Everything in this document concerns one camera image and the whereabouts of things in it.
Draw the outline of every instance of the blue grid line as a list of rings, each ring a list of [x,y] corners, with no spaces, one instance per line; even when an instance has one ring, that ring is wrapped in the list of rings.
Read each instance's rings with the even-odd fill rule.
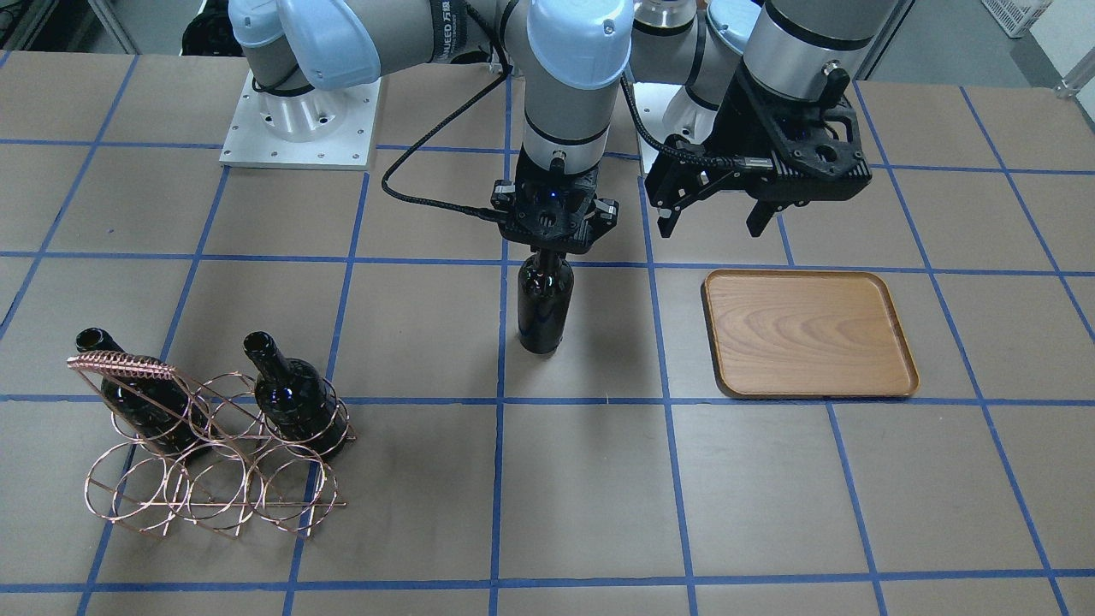
[[[1057,569],[1058,578],[1095,578],[1095,569]],[[1041,579],[1042,569],[971,569],[946,571],[894,571],[878,573],[883,582],[933,580],[1022,580]],[[758,576],[698,576],[692,579],[698,586],[730,586],[762,584],[841,584],[871,582],[869,573],[787,573]],[[688,580],[680,576],[650,578],[503,578],[492,580],[320,580],[298,582],[298,592],[335,591],[436,591],[487,590],[492,584],[499,589],[580,589],[580,588],[650,588],[683,586]],[[93,593],[162,593],[162,592],[284,592],[288,582],[99,582],[90,588]],[[13,583],[0,584],[0,594],[55,594],[78,593],[88,589],[82,583]]]
[[[102,148],[160,148],[160,149],[197,149],[219,150],[221,143],[195,143],[187,141],[85,141],[82,139],[18,139],[0,138],[3,146],[95,146]]]
[[[73,139],[0,139],[0,146],[79,146],[87,148],[93,144],[95,144],[95,141]]]
[[[346,270],[343,275],[342,290],[338,293],[338,310],[335,314],[334,332],[331,335],[331,351],[327,355],[327,368],[324,377],[332,382],[335,375],[335,365],[338,361],[338,347],[342,344],[343,324],[346,321],[346,304],[349,301],[350,284],[354,279],[354,255],[357,254],[359,236],[361,234],[361,223],[365,219],[365,204],[369,196],[370,175],[365,173],[361,177],[361,188],[358,191],[357,209],[354,212],[354,228],[351,230],[349,248],[346,252]],[[314,498],[315,480],[318,467],[312,463],[308,469],[308,480],[304,483],[304,493],[301,502],[310,502]],[[311,511],[307,510],[300,516],[298,528],[306,528],[311,524]],[[304,557],[304,537],[297,536],[292,546],[292,558],[289,562],[289,579],[285,591],[285,601],[281,604],[283,616],[292,615],[292,605],[296,601],[298,580],[300,578],[300,563]]]
[[[132,77],[132,73],[134,73],[135,69],[137,68],[137,61],[139,59],[140,59],[140,56],[135,56],[134,59],[132,59],[132,61],[130,62],[130,65],[129,65],[129,71],[126,73],[125,79],[122,81],[122,85],[118,88],[118,93],[117,93],[117,95],[114,98],[114,103],[111,106],[111,111],[107,113],[106,119],[103,121],[103,125],[100,127],[99,133],[95,136],[95,140],[96,141],[101,141],[103,139],[103,136],[106,133],[106,128],[110,125],[110,121],[113,118],[115,111],[117,111],[117,106],[120,103],[122,97],[125,95],[126,86],[128,85],[129,79]],[[96,149],[97,149],[97,146],[92,146],[91,151],[88,154],[88,160],[89,161],[94,155],[94,152],[96,151]],[[219,185],[217,187],[217,193],[214,196],[212,204],[209,207],[209,214],[208,214],[208,217],[206,219],[205,226],[203,228],[201,236],[199,237],[198,244],[197,244],[197,246],[195,248],[195,256],[198,255],[198,254],[200,254],[201,248],[205,246],[205,242],[206,242],[206,240],[209,236],[209,229],[212,226],[212,219],[216,216],[217,207],[218,207],[218,205],[220,202],[220,197],[223,194],[224,183],[227,181],[228,181],[228,168],[226,167],[224,171],[223,171],[223,173],[221,174],[221,179],[220,179],[220,183],[219,183]],[[64,211],[65,211],[65,208],[62,208],[61,213],[58,214],[58,219],[64,214]],[[47,245],[48,245],[48,242],[47,243],[43,243],[42,249],[45,251],[46,247],[47,247]],[[180,319],[181,314],[182,314],[183,305],[186,302],[186,295],[189,292],[189,286],[193,282],[194,272],[195,272],[195,269],[197,268],[197,265],[198,265],[198,260],[195,257],[195,259],[191,264],[191,269],[189,269],[189,271],[187,274],[186,282],[183,284],[183,290],[182,290],[182,293],[180,294],[178,303],[177,303],[177,305],[175,307],[175,314],[172,317],[171,326],[168,328],[168,334],[164,337],[164,344],[163,344],[163,347],[161,348],[161,351],[160,351],[160,360],[161,361],[165,361],[166,360],[168,351],[171,349],[171,342],[174,340],[175,330],[178,327],[178,319]],[[128,469],[129,469],[129,467],[132,465],[134,453],[136,452],[136,450],[137,450],[136,445],[130,445],[129,446],[129,453],[127,454],[126,462],[125,462],[125,464],[122,467],[122,474],[123,475],[125,475],[125,473],[127,473]],[[122,498],[120,491],[125,490],[125,484],[126,484],[125,481],[122,483],[119,495],[115,498],[115,507],[117,507],[117,502]],[[90,571],[88,572],[88,589],[84,590],[83,594],[80,597],[80,604],[78,605],[77,612],[76,612],[77,616],[84,616],[87,614],[87,612],[88,612],[88,606],[91,603],[91,595],[94,592],[94,584],[99,580],[99,571],[102,568],[103,559],[106,556],[106,548],[110,545],[111,535],[113,534],[113,531],[114,531],[114,524],[113,523],[105,522],[103,524],[103,532],[102,532],[102,535],[100,537],[99,548],[95,551],[95,558],[94,558],[94,560],[91,563]]]
[[[253,400],[244,398],[244,402]],[[392,398],[370,396],[342,396],[342,400],[350,406],[471,406],[489,407],[497,404],[498,398]],[[5,403],[76,403],[101,404],[102,399],[94,395],[69,394],[2,394],[0,402]],[[506,405],[526,406],[660,406],[665,398],[525,398],[505,397]],[[820,406],[826,403],[834,405],[910,405],[910,406],[952,406],[952,407],[1062,407],[1062,408],[1095,408],[1095,400],[1037,399],[1037,398],[788,398],[788,399],[751,399],[751,398],[669,398],[669,404],[681,406]]]
[[[157,252],[79,252],[79,251],[42,251],[42,249],[0,249],[0,257],[13,258],[102,258],[102,259],[136,259],[136,260],[189,260],[194,258],[188,253],[157,253]],[[203,253],[201,260],[241,260],[241,261],[272,261],[272,263],[346,263],[344,256],[334,255],[304,255],[304,254],[221,254]],[[378,265],[449,265],[449,266],[485,266],[494,267],[504,264],[508,267],[521,265],[521,260],[496,258],[426,258],[414,256],[354,256],[349,258],[354,263],[369,263]],[[573,267],[599,267],[599,268],[645,268],[646,263],[639,260],[572,260]],[[899,272],[899,274],[926,274],[925,267],[912,266],[874,266],[874,265],[804,265],[804,264],[782,264],[782,263],[676,263],[655,261],[657,269],[785,269],[785,270],[832,270],[832,271],[873,271],[873,272]],[[1050,277],[1095,277],[1095,270],[1062,269],[978,269],[967,267],[932,267],[936,274],[948,274],[956,276],[1050,276]]]
[[[875,590],[875,601],[878,603],[879,616],[888,616],[886,608],[886,597],[883,594],[881,580],[878,577],[878,566],[875,563],[875,553],[871,549],[871,537],[867,535],[867,523],[863,518],[863,508],[860,507],[860,495],[855,489],[855,479],[852,475],[852,464],[848,460],[848,450],[844,446],[844,437],[840,431],[840,422],[837,420],[837,409],[832,403],[826,403],[826,411],[829,415],[829,426],[832,427],[833,441],[837,444],[837,454],[840,455],[840,466],[844,472],[844,483],[848,484],[848,496],[852,502],[852,512],[855,514],[855,525],[860,530],[860,541],[863,542],[863,556],[867,561],[867,573],[871,585]]]
[[[863,108],[864,118],[867,120],[867,126],[871,128],[871,132],[875,138],[875,142],[878,144],[879,154],[883,156],[883,162],[889,163],[889,158],[886,155],[886,149],[883,146],[881,139],[878,137],[878,131],[875,127],[874,120],[871,117],[871,112],[867,109],[866,101],[863,98],[863,92],[860,90],[857,83],[852,84],[855,88],[856,96],[860,100],[861,108]],[[1038,531],[1035,528],[1034,520],[1030,518],[1029,509],[1026,507],[1026,500],[1023,498],[1023,492],[1019,489],[1018,483],[1015,480],[1015,475],[1012,472],[1011,463],[1007,460],[1007,455],[1004,452],[1003,443],[1000,440],[1000,435],[996,433],[996,428],[992,421],[992,415],[989,412],[989,406],[986,404],[984,394],[981,391],[981,386],[977,381],[977,375],[973,372],[973,365],[970,363],[969,356],[966,352],[966,346],[963,344],[961,336],[958,334],[958,327],[955,324],[954,316],[950,314],[950,307],[947,304],[946,298],[943,295],[943,289],[940,286],[938,279],[936,278],[935,271],[932,268],[930,258],[927,257],[927,251],[924,247],[924,243],[920,237],[920,232],[917,230],[917,224],[912,219],[912,213],[909,210],[908,202],[904,199],[904,194],[901,191],[901,186],[897,181],[897,174],[892,168],[888,168],[887,172],[890,176],[890,182],[894,184],[894,189],[897,193],[898,200],[901,204],[901,209],[904,211],[906,219],[909,222],[909,228],[912,231],[913,239],[917,241],[917,247],[920,249],[921,257],[924,259],[924,266],[929,269],[927,275],[932,280],[932,287],[935,289],[935,293],[940,300],[940,306],[943,310],[943,316],[947,322],[947,327],[950,329],[950,335],[954,337],[955,345],[958,347],[958,355],[961,357],[963,365],[966,369],[966,373],[969,376],[970,384],[973,387],[973,394],[977,399],[981,403],[981,412],[984,416],[986,425],[988,426],[989,433],[992,438],[993,444],[996,448],[996,453],[1000,455],[1000,462],[1004,468],[1004,473],[1007,476],[1007,480],[1011,484],[1012,492],[1015,497],[1016,503],[1019,507],[1019,511],[1023,514],[1023,520],[1027,525],[1027,530],[1030,534],[1030,539],[1034,543],[1035,550],[1038,553],[1038,558],[1041,561],[1042,570],[1045,577],[1049,580],[1049,584],[1053,590],[1053,596],[1057,598],[1058,607],[1061,611],[1062,616],[1069,616],[1069,608],[1064,604],[1064,597],[1061,594],[1060,585],[1057,583],[1057,579],[1053,576],[1053,571],[1050,568],[1049,559],[1046,556],[1045,547],[1039,538]]]
[[[106,133],[106,127],[111,125],[111,119],[114,118],[114,113],[118,109],[118,103],[122,102],[122,95],[125,94],[126,88],[129,85],[129,80],[132,78],[134,69],[137,68],[137,60],[139,56],[134,56],[132,61],[129,62],[129,70],[126,71],[125,77],[122,79],[122,83],[118,85],[118,91],[114,95],[114,101],[111,103],[111,107],[106,112],[106,117],[103,118],[103,123],[99,127],[99,132],[95,133],[95,143],[103,140],[103,135]],[[45,252],[49,246],[49,242],[53,241],[54,235],[57,234],[57,229],[60,226],[61,219],[65,217],[65,212],[68,211],[69,206],[72,205],[72,199],[76,197],[77,190],[80,188],[80,183],[83,181],[83,176],[88,173],[88,168],[91,166],[91,160],[95,156],[95,151],[97,150],[96,144],[92,144],[88,150],[88,155],[83,159],[83,164],[80,165],[80,171],[77,172],[76,177],[72,179],[72,185],[69,186],[68,194],[65,195],[65,200],[61,202],[60,209],[57,211],[57,216],[54,217],[54,221],[49,224],[49,230],[46,232],[46,236],[42,240],[42,244],[38,247],[38,252]],[[26,289],[31,286],[31,280],[34,278],[34,274],[38,270],[38,265],[42,264],[42,255],[37,255],[34,261],[31,263],[30,269],[26,271],[26,276],[23,277],[23,283],[20,284],[19,291],[15,292],[14,299],[11,301],[11,305],[8,307],[8,314],[4,317],[3,323],[0,323],[0,341],[3,341],[4,335],[8,334],[8,328],[11,327],[11,323],[15,319],[15,313],[19,311],[20,304],[23,302],[23,298],[26,295]]]
[[[1012,191],[1015,193],[1015,198],[1018,199],[1019,207],[1023,208],[1023,213],[1026,216],[1027,222],[1030,223],[1030,229],[1034,230],[1034,234],[1038,237],[1038,243],[1041,244],[1041,248],[1046,252],[1046,256],[1049,258],[1049,264],[1053,266],[1053,271],[1057,272],[1058,278],[1061,280],[1061,284],[1064,287],[1064,292],[1069,295],[1069,301],[1072,302],[1076,315],[1084,325],[1084,329],[1087,330],[1087,338],[1095,342],[1095,330],[1092,329],[1091,322],[1087,321],[1087,316],[1084,315],[1083,307],[1080,306],[1080,302],[1076,301],[1075,293],[1072,292],[1072,287],[1069,284],[1069,280],[1061,274],[1061,267],[1057,263],[1057,257],[1053,256],[1053,251],[1049,248],[1049,242],[1046,241],[1046,236],[1041,233],[1041,229],[1038,228],[1038,223],[1034,219],[1034,214],[1030,213],[1030,208],[1027,207],[1026,199],[1023,198],[1023,193],[1019,191],[1018,185],[1015,184],[1015,177],[1012,176],[1011,170],[1004,163],[1004,158],[1000,155],[1000,150],[996,149],[996,143],[993,142],[992,137],[989,136],[989,129],[986,128],[984,123],[981,121],[981,116],[977,113],[977,108],[973,106],[973,101],[970,100],[969,93],[965,88],[959,86],[958,90],[961,91],[961,95],[966,98],[966,105],[969,107],[971,114],[973,114],[973,119],[977,121],[977,126],[981,129],[981,133],[984,136],[984,140],[989,142],[989,148],[992,149],[992,155],[996,156],[996,162],[1000,163],[1000,168],[1004,172],[1004,176],[1007,177],[1007,184],[1012,187]]]
[[[126,454],[126,462],[122,465],[122,475],[125,476],[129,472],[129,467],[134,463],[134,454],[137,452],[136,445],[129,446],[129,452]],[[118,504],[122,502],[122,492],[126,489],[126,481],[123,481],[119,486],[117,496],[114,497],[114,502],[111,505],[111,513],[116,514]],[[84,616],[88,613],[88,605],[91,603],[91,595],[94,592],[95,582],[99,580],[99,570],[103,567],[103,559],[106,557],[106,546],[111,543],[111,535],[114,532],[114,523],[105,522],[103,523],[103,531],[99,535],[99,546],[95,548],[95,557],[91,561],[91,569],[88,570],[88,582],[84,584],[83,592],[80,594],[80,603],[77,605],[76,614],[77,616]]]
[[[308,466],[308,480],[304,483],[304,493],[302,502],[309,502],[314,498],[315,478],[319,465],[312,463]],[[297,580],[300,577],[300,561],[304,556],[304,537],[300,535],[301,530],[307,528],[312,523],[312,512],[304,508],[300,514],[300,523],[297,525],[298,534],[292,546],[292,559],[289,561],[289,579],[286,581],[285,601],[281,604],[281,616],[292,616],[292,604],[297,597]]]
[[[182,150],[219,150],[221,143],[173,143],[166,141],[103,141],[104,148],[170,148]]]
[[[514,81],[506,79],[506,154],[503,160],[503,178],[510,179],[509,142],[514,131]],[[487,600],[487,616],[498,615],[498,578],[502,576],[502,477],[506,433],[506,322],[509,310],[509,241],[502,240],[502,264],[498,295],[498,385],[495,391],[494,420],[494,480],[491,485],[491,592]]]
[[[795,266],[795,255],[791,252],[791,235],[787,234],[787,225],[783,221],[782,214],[776,214],[775,221],[780,224],[780,237],[783,240],[783,252],[787,255],[787,266]]]
[[[335,315],[334,335],[331,337],[331,353],[327,355],[327,381],[334,381],[335,362],[338,360],[338,347],[342,344],[342,328],[346,321],[346,302],[349,300],[350,281],[354,277],[354,255],[357,254],[358,237],[361,234],[361,222],[365,219],[365,201],[369,194],[368,173],[361,177],[361,190],[358,193],[357,211],[354,214],[354,230],[349,240],[349,251],[346,254],[346,272],[343,276],[342,292],[338,295],[338,312]]]
[[[206,214],[205,224],[201,226],[201,235],[198,237],[197,246],[194,248],[194,254],[191,255],[191,268],[186,272],[186,281],[183,282],[183,289],[178,293],[178,302],[175,303],[175,313],[171,316],[171,326],[168,327],[168,336],[163,339],[163,348],[160,349],[160,360],[168,360],[168,351],[171,350],[171,345],[175,341],[175,334],[178,332],[178,324],[183,319],[183,311],[186,307],[186,300],[189,298],[191,288],[194,286],[194,278],[197,277],[198,265],[201,263],[201,253],[205,249],[205,244],[209,240],[209,232],[212,230],[212,221],[217,217],[217,210],[220,208],[220,199],[224,196],[224,187],[228,185],[228,174],[230,166],[224,166],[220,172],[220,181],[217,183],[217,191],[214,193],[212,204],[209,206],[209,213]]]
[[[688,590],[688,606],[691,616],[699,616],[700,606],[695,597],[695,572],[692,569],[692,542],[688,534],[688,515],[684,511],[684,489],[681,485],[680,458],[677,455],[677,429],[673,425],[673,406],[670,403],[669,369],[666,361],[666,342],[661,329],[661,306],[658,298],[658,276],[654,267],[654,242],[650,239],[650,221],[647,213],[646,190],[643,177],[638,184],[638,207],[643,214],[643,237],[646,243],[646,274],[650,283],[650,303],[654,311],[654,335],[658,348],[658,373],[661,377],[661,405],[666,415],[666,439],[669,445],[669,468],[673,478],[673,500],[677,507],[677,526],[681,537],[681,556],[684,563],[684,582]]]
[[[1010,173],[1023,173],[1034,175],[1095,175],[1095,171],[1087,170],[1054,170],[1054,168],[1012,168]]]

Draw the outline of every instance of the wine rack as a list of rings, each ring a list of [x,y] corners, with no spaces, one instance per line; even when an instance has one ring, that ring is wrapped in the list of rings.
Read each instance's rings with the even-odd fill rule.
[[[283,439],[253,404],[253,379],[228,373],[198,382],[176,368],[116,351],[69,358],[68,368],[102,398],[89,374],[105,379],[189,427],[197,437],[178,455],[151,446],[159,435],[137,435],[111,407],[115,431],[124,439],[92,464],[84,479],[84,502],[95,515],[143,535],[166,536],[176,522],[238,537],[252,520],[309,537],[334,510],[345,508],[331,465],[307,441]],[[180,415],[123,383],[125,379],[173,381],[187,393]],[[345,420],[339,442],[357,440],[346,406],[331,384],[336,417]]]

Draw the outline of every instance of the storage crate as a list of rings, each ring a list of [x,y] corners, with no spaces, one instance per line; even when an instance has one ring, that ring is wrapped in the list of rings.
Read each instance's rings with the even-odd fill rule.
[[[1034,0],[1027,2],[1013,2],[1012,0],[981,0],[986,9],[996,19],[1000,27],[1004,28],[1004,34],[1012,38],[1019,38],[1044,12],[1053,3],[1053,0]]]

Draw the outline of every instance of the white mounting plate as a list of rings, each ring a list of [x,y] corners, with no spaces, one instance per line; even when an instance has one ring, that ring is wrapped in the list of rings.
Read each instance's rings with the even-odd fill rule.
[[[669,131],[661,124],[669,101],[681,89],[672,83],[635,83],[635,105],[638,106],[638,117],[643,119],[646,130],[659,142],[666,142]],[[652,148],[642,137],[638,138],[638,153],[643,156],[643,175],[650,172],[658,151]]]
[[[221,164],[257,168],[369,168],[382,79],[347,88],[350,97],[343,121],[314,141],[296,143],[266,127],[251,78],[249,71],[220,151]]]

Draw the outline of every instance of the black cable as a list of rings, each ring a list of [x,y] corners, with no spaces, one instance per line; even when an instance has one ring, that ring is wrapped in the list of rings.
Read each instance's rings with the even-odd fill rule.
[[[251,78],[251,89],[254,90],[255,92],[258,92],[258,93],[263,93],[263,92],[275,93],[275,92],[277,92],[278,88],[285,85],[290,79],[292,79],[292,75],[297,74],[297,71],[299,71],[299,70],[300,70],[300,65],[292,65],[292,68],[289,70],[289,72],[287,72],[286,75],[283,77],[281,79],[278,79],[277,82],[275,82],[273,85],[263,85],[263,84],[258,83],[257,79],[255,79],[254,77],[252,77]]]
[[[661,141],[658,141],[654,138],[654,135],[650,135],[650,132],[646,129],[646,126],[643,125],[643,119],[638,116],[638,106],[635,104],[635,93],[632,91],[632,83],[627,81],[626,73],[620,77],[620,88],[623,90],[623,97],[627,101],[627,109],[631,112],[631,120],[635,124],[635,130],[638,131],[638,136],[642,137],[644,141],[649,143],[650,147],[658,152],[698,166],[736,168],[741,172],[750,171],[737,160],[738,156],[696,155],[677,148],[671,148]]]
[[[517,8],[517,3],[520,0],[509,0],[506,8],[502,11],[502,20],[498,22],[498,42],[502,44],[503,48],[506,47],[506,28],[509,27],[509,16],[514,14],[514,9]]]
[[[457,205],[454,202],[449,202],[445,200],[405,195],[396,190],[395,188],[392,188],[388,184],[388,181],[391,179],[395,171],[404,162],[406,162],[408,158],[411,158],[411,154],[418,151],[418,148],[425,144],[426,141],[430,140],[434,137],[434,135],[440,132],[446,126],[449,125],[450,121],[459,117],[462,113],[468,111],[472,105],[480,102],[484,96],[493,92],[495,88],[504,83],[506,79],[509,78],[509,73],[514,67],[511,67],[509,65],[509,61],[506,59],[506,53],[505,50],[503,50],[502,44],[498,42],[498,37],[494,33],[494,30],[489,26],[489,24],[486,23],[486,21],[483,19],[483,15],[481,15],[479,11],[476,11],[475,8],[472,7],[471,4],[468,5],[468,15],[471,16],[472,20],[474,20],[475,23],[477,23],[481,28],[483,28],[483,32],[491,40],[491,46],[494,47],[494,49],[498,53],[498,58],[502,61],[502,74],[498,75],[497,79],[487,84],[485,88],[480,90],[474,96],[469,98],[468,102],[460,105],[460,107],[458,107],[457,111],[450,113],[448,117],[438,123],[438,125],[435,126],[433,129],[430,129],[429,132],[423,135],[420,139],[414,142],[414,144],[407,148],[407,150],[404,151],[403,154],[400,155],[400,158],[397,158],[395,162],[393,162],[392,165],[388,167],[388,171],[384,172],[383,177],[381,177],[380,179],[380,187],[383,188],[384,191],[388,193],[389,195],[402,201],[415,202],[419,205],[428,205],[430,207],[438,207],[441,209],[448,209],[450,211],[459,211],[460,213],[466,213],[468,216],[474,216],[476,218],[480,218],[482,220],[487,220],[491,222],[505,222],[506,213],[497,209],[492,209],[489,207],[471,207],[466,205]]]

